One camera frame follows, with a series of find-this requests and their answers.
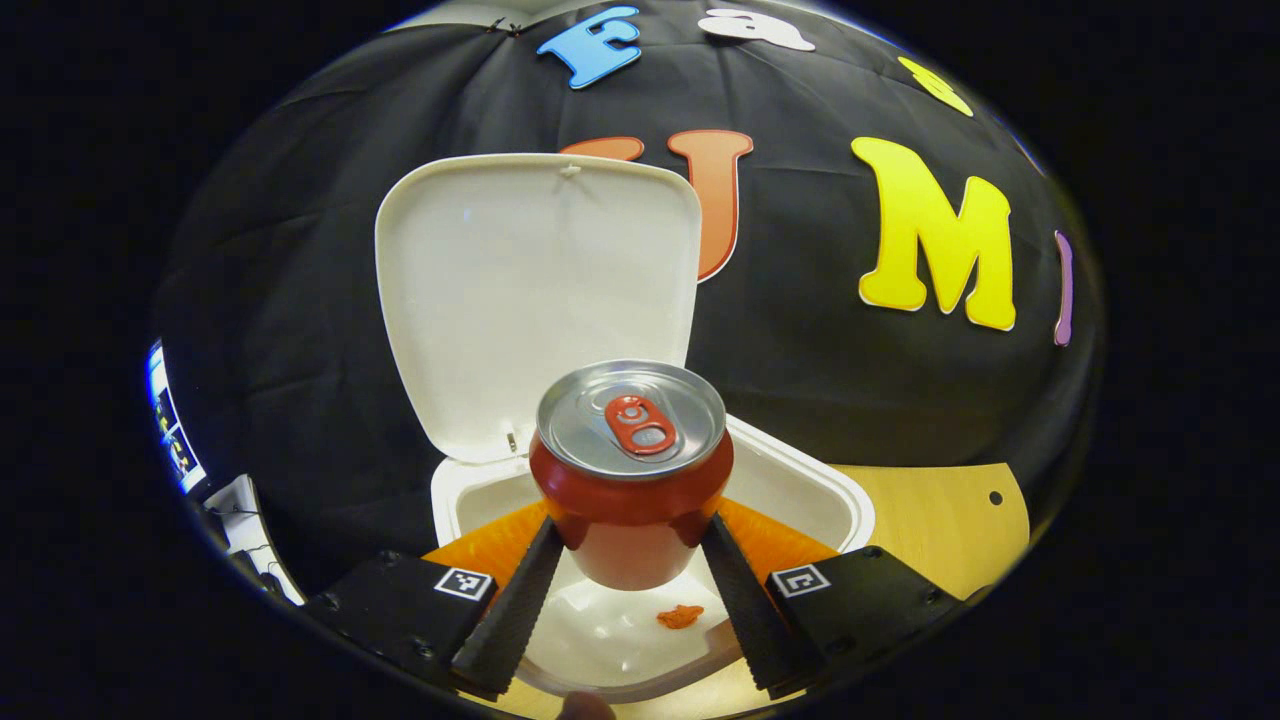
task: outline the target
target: soda can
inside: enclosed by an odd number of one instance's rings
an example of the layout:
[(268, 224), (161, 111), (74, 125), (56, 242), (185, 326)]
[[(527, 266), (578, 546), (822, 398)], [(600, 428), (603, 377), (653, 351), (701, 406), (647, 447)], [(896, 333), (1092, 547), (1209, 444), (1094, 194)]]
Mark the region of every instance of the soda can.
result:
[(622, 591), (676, 578), (733, 468), (716, 388), (675, 365), (609, 360), (557, 380), (536, 420), (530, 469), (582, 573)]

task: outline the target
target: wooden board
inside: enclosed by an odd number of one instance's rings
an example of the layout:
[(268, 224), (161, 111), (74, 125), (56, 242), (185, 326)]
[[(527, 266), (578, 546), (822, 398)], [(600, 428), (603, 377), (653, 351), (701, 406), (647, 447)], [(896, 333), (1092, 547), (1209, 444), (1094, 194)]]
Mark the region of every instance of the wooden board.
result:
[[(1027, 550), (1030, 521), (1014, 474), (1005, 464), (968, 468), (865, 468), (832, 465), (854, 479), (872, 498), (878, 544), (961, 600), (998, 582)], [(1000, 503), (992, 502), (1000, 493)], [(488, 702), (463, 697), (506, 712), (554, 719), (563, 698), (520, 679)], [(618, 720), (694, 720), (719, 717), (800, 694), (769, 701), (756, 691), (745, 660), (666, 696), (614, 705)]]

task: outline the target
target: pull tab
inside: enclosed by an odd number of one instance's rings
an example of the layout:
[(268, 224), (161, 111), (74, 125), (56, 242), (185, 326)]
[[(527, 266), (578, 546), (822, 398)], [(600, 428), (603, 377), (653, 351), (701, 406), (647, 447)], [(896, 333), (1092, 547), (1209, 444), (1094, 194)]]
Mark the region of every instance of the pull tab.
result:
[[(676, 427), (645, 397), (636, 395), (614, 397), (604, 406), (604, 419), (627, 452), (655, 455), (676, 443)], [(635, 437), (641, 430), (657, 430), (662, 433), (662, 438), (640, 445)], [(645, 434), (653, 436), (654, 432)]]

